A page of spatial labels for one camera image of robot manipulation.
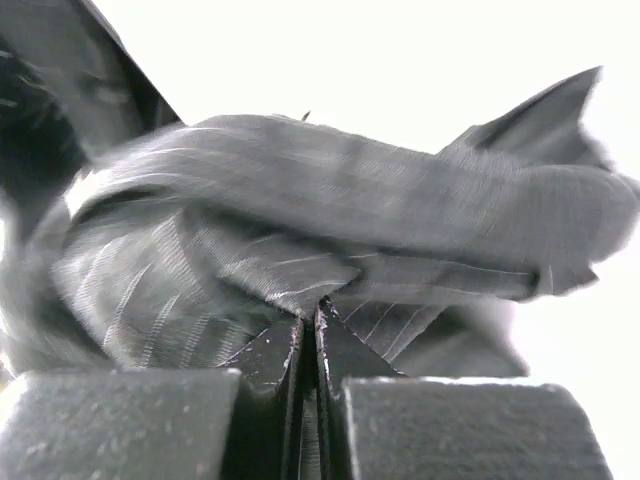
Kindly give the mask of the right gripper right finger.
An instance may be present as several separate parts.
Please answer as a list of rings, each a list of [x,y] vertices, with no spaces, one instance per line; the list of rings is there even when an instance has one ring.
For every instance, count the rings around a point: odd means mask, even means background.
[[[328,299],[314,326],[324,478],[610,477],[591,424],[566,389],[526,378],[403,376]]]

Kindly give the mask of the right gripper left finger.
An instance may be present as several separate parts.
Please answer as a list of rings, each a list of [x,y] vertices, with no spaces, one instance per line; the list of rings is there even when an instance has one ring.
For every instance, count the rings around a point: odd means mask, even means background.
[[[219,368],[29,373],[1,396],[5,479],[294,479],[301,321]]]

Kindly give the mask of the black pinstripe shirt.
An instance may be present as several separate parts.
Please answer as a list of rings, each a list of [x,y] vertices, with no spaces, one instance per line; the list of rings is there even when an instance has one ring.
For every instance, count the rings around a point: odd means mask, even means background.
[[[110,41],[66,1],[1,5],[34,151],[5,253],[12,375],[216,367],[282,318],[336,301],[396,358],[443,311],[563,296],[596,280],[639,189],[584,135],[591,68],[435,154],[277,115],[145,132]]]

